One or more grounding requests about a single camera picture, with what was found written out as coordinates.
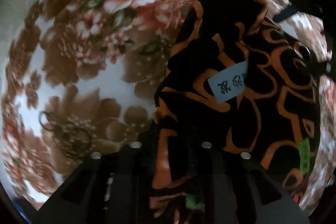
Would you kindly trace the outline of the floral brown red blanket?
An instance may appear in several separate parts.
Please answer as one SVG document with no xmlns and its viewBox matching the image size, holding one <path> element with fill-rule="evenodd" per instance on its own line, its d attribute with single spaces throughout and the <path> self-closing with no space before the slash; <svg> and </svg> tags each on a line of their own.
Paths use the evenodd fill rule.
<svg viewBox="0 0 336 224">
<path fill-rule="evenodd" d="M 37 0 L 2 66 L 2 198 L 24 222 L 86 159 L 139 148 L 156 131 L 155 93 L 195 0 Z M 266 0 L 267 18 L 290 6 Z M 280 23 L 316 55 L 320 137 L 307 190 L 307 217 L 323 204 L 335 169 L 335 79 L 323 21 L 298 12 Z"/>
</svg>

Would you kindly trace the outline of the black orange lettered jacket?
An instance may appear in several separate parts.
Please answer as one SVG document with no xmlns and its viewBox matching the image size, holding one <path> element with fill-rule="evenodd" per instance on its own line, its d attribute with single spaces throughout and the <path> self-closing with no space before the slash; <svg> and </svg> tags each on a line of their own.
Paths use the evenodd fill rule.
<svg viewBox="0 0 336 224">
<path fill-rule="evenodd" d="M 296 205 L 319 146 L 316 55 L 266 14 L 266 0 L 195 0 L 155 93 L 158 149 L 150 207 L 176 223 L 170 141 L 209 142 L 260 165 Z"/>
</svg>

